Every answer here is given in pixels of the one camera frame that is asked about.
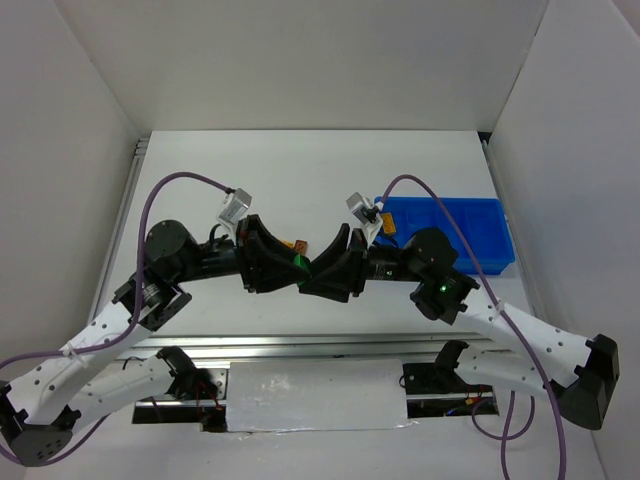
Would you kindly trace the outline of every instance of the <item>purple cable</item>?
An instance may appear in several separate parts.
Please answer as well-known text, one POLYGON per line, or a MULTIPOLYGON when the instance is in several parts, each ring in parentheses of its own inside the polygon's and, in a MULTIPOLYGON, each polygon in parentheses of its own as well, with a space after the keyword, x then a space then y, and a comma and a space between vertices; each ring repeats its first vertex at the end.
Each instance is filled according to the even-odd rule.
POLYGON ((500 440, 500 465, 502 465, 502 475, 505 480, 510 480, 509 470, 507 469, 507 439, 509 438, 509 427, 513 418, 513 409, 516 406, 516 392, 511 391, 509 399, 509 409, 507 410, 507 418, 504 420, 504 429, 502 430, 502 439, 500 440))
MULTIPOLYGON (((93 345, 91 347, 78 348, 75 350, 76 354, 85 354, 98 352, 100 350, 104 350, 106 348, 111 348, 113 345, 123 341, 125 338, 129 336, 129 334, 136 328, 138 325, 138 321, 140 320, 140 312, 142 310, 142 284, 144 283, 144 241, 145 235, 147 231, 147 222, 149 220, 149 213, 151 212, 151 206, 153 205, 153 201, 158 196, 158 193, 167 183, 175 180, 177 178, 191 178, 193 180, 199 180, 206 184, 211 185, 212 187, 216 187, 219 190, 222 190, 225 193, 233 192, 233 189, 216 182, 210 178, 204 177, 202 175, 198 175, 197 173, 191 172, 175 172, 170 175, 167 175, 162 180, 160 180, 155 187, 151 189, 149 196, 147 197, 146 202, 144 203, 144 207, 142 208, 142 214, 140 216, 140 227, 138 229, 138 250, 137 250, 137 261, 136 261, 136 278, 135 278, 135 304, 133 307, 133 315, 131 316, 131 321, 129 322, 129 326, 116 338, 114 338, 109 343, 103 343, 100 345, 93 345)), ((15 355, 13 357, 7 358, 0 362, 0 370, 5 368, 12 363, 19 362, 21 360, 31 360, 34 358, 54 358, 54 357, 63 357, 64 353, 61 350, 43 350, 39 352, 32 353, 23 353, 21 355, 15 355)), ((57 462, 66 458, 71 453, 73 453, 77 447, 82 445, 93 432, 100 426, 100 424, 104 421, 104 418, 96 422, 96 425, 89 431, 89 433, 78 442, 78 444, 65 454, 60 457, 52 460, 51 462, 57 462)), ((13 463, 20 464, 20 461, 12 455, 9 451, 5 450, 2 446, 0 446, 0 455, 5 457, 7 460, 12 461, 13 463)))
MULTIPOLYGON (((503 440, 503 437, 500 435, 494 435, 493 433, 489 433, 487 432, 484 428, 482 428, 480 426, 480 424, 478 423, 478 418, 476 417, 477 413, 478 413, 478 409, 485 403, 493 401, 492 398, 485 398, 484 400, 479 401, 478 403, 476 403, 473 406, 473 409, 471 410, 471 421, 473 422, 473 426, 476 427, 478 429, 478 431, 480 433, 482 433, 485 437, 489 437, 492 438, 493 440, 503 440)), ((527 431, 529 430, 529 428, 531 427, 531 424, 533 423, 533 418, 535 417, 536 414, 536 401, 533 397, 531 397, 531 410, 529 411, 529 418, 527 419, 527 423, 525 424, 524 427, 522 427, 522 430, 520 430, 518 433, 514 433, 513 435, 510 435, 506 438, 507 441, 510 440, 515 440, 516 438, 520 438, 522 435, 524 435, 525 433, 527 433, 527 431)))
MULTIPOLYGON (((464 237, 464 234, 460 230, 460 227, 458 227, 458 224, 453 219, 453 217, 451 216, 451 213, 449 213, 449 210, 444 205, 444 203, 442 203, 442 200, 440 200, 440 198, 435 194, 433 190, 431 190, 431 188, 429 188, 429 186, 426 183, 424 183, 422 180, 420 180, 418 177, 414 175, 408 175, 408 174, 399 175, 396 178, 394 178, 393 181, 389 184, 384 194, 382 195, 382 198, 380 199, 380 201, 383 204, 386 203, 387 198, 389 198, 389 194, 391 193, 391 190, 393 190, 393 187, 395 187, 400 180, 413 180, 415 183, 417 183, 422 188, 424 188, 427 191, 427 193, 431 195, 431 197, 435 200, 435 202, 438 204, 438 206, 442 210, 442 213, 444 213, 444 215, 447 217, 447 220, 449 221, 449 223, 455 230, 456 234, 460 238, 462 245, 464 246, 465 250, 467 251, 467 254, 471 258, 471 261, 473 262, 473 266, 478 272, 478 277, 480 277, 480 281, 482 285, 487 291, 487 294, 489 295, 491 302, 497 308, 499 303, 498 297, 493 292, 491 285, 489 285, 489 280, 487 279, 485 274, 482 272, 482 267, 480 266, 478 259, 473 253, 473 250, 471 249, 471 245, 469 245, 469 242, 464 237)), ((558 400, 556 399, 553 393, 553 389, 551 388, 551 383, 549 382, 547 373, 544 371, 542 363, 540 362, 540 359, 536 355, 536 352, 533 350, 533 348, 531 348, 531 345, 529 344, 525 336, 522 334, 518 326, 515 324, 515 322, 511 319, 509 314, 504 310, 500 310, 500 315, 502 315, 502 318, 504 318, 505 322, 507 322, 507 325, 509 325, 511 330, 513 330, 513 333, 515 333, 516 337, 518 337, 518 340, 520 340, 520 343, 522 343, 522 346, 531 357, 531 361, 533 362, 536 369, 538 370, 538 373, 540 374, 540 378, 542 379, 542 384, 544 385, 544 388, 547 391, 547 395, 549 396, 549 402, 551 403, 551 409, 553 410, 553 418, 555 420, 556 430, 558 432, 558 449, 560 452, 560 466, 558 468, 558 480, 564 480, 567 474, 567 445, 566 445, 566 439, 564 435, 564 427, 562 426, 562 417, 560 416, 560 408, 558 406, 558 400)), ((511 418, 509 415, 507 415, 507 421, 505 422, 505 427, 507 428, 507 430, 509 429, 510 421, 511 421, 511 418)), ((504 438, 502 439, 502 447, 506 451, 506 442, 504 441, 504 438)))

